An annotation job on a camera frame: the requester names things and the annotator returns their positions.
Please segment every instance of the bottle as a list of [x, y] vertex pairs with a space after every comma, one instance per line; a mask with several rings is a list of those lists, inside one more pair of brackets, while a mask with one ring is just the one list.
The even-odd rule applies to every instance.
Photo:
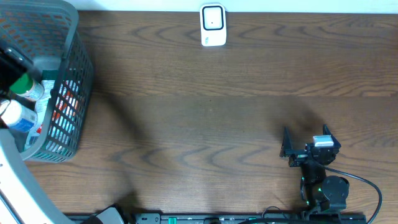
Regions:
[[40, 99], [44, 94], [43, 86], [27, 73], [23, 74], [14, 84], [12, 84], [10, 86], [10, 90], [33, 102]]
[[0, 101], [0, 118], [8, 128], [26, 133], [37, 124], [37, 114], [16, 100]]

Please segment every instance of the white plug device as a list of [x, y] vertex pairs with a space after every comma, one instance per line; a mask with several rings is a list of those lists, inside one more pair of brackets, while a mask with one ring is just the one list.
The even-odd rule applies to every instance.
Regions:
[[205, 4], [200, 8], [201, 44], [221, 46], [226, 42], [225, 8], [221, 4]]

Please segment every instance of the wooden surface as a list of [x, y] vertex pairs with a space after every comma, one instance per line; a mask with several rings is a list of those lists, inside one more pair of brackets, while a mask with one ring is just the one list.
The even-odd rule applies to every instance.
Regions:
[[[228, 14], [223, 47], [200, 44], [199, 13], [80, 12], [95, 87], [80, 151], [28, 162], [63, 212], [119, 202], [164, 212], [261, 212], [300, 201], [300, 169], [279, 158], [326, 123], [331, 167], [377, 184], [376, 223], [398, 213], [398, 17]], [[376, 191], [349, 179], [348, 212]]]

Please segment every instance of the black cable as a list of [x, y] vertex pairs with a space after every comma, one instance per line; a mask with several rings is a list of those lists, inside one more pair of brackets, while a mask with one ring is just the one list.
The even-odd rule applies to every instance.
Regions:
[[307, 212], [307, 214], [305, 215], [304, 219], [305, 219], [305, 220], [309, 220], [309, 219], [310, 219], [310, 215], [312, 215], [312, 213], [313, 213], [314, 211], [316, 211], [317, 209], [318, 209], [317, 206], [314, 206], [313, 208], [311, 208], [311, 209]]
[[282, 210], [281, 210], [280, 208], [276, 207], [276, 206], [273, 206], [273, 205], [271, 205], [270, 207], [268, 207], [268, 208], [266, 208], [266, 209], [264, 210], [264, 212], [261, 214], [261, 218], [264, 218], [264, 215], [268, 212], [268, 210], [269, 210], [270, 208], [276, 208], [276, 209], [278, 209], [278, 210], [280, 211], [280, 213], [285, 217], [285, 219], [288, 220], [288, 218], [287, 218], [286, 215], [282, 212]]
[[255, 223], [267, 223], [267, 222], [276, 222], [276, 223], [291, 223], [291, 224], [333, 224], [335, 222], [318, 222], [318, 221], [307, 221], [307, 220], [286, 220], [285, 218], [256, 218], [253, 220], [246, 220], [240, 222], [239, 224], [255, 224]]
[[368, 220], [367, 224], [372, 223], [373, 220], [375, 219], [375, 217], [377, 216], [377, 214], [379, 213], [380, 208], [381, 208], [381, 203], [383, 202], [383, 195], [382, 195], [381, 190], [379, 189], [379, 187], [376, 184], [374, 184], [374, 183], [372, 183], [372, 182], [370, 182], [370, 181], [368, 181], [368, 180], [366, 180], [366, 179], [364, 179], [362, 177], [358, 177], [357, 175], [349, 174], [347, 172], [343, 172], [343, 171], [340, 171], [340, 170], [329, 168], [327, 166], [323, 166], [319, 162], [317, 162], [316, 160], [314, 160], [314, 162], [318, 166], [321, 166], [321, 167], [325, 168], [325, 170], [328, 170], [328, 171], [331, 171], [331, 172], [335, 172], [335, 173], [341, 174], [341, 175], [346, 175], [348, 177], [352, 177], [354, 179], [357, 179], [357, 180], [360, 180], [360, 181], [362, 181], [364, 183], [367, 183], [367, 184], [369, 184], [370, 186], [372, 186], [372, 187], [374, 187], [376, 189], [377, 193], [379, 194], [379, 203], [377, 204], [376, 210], [374, 211], [372, 217]]

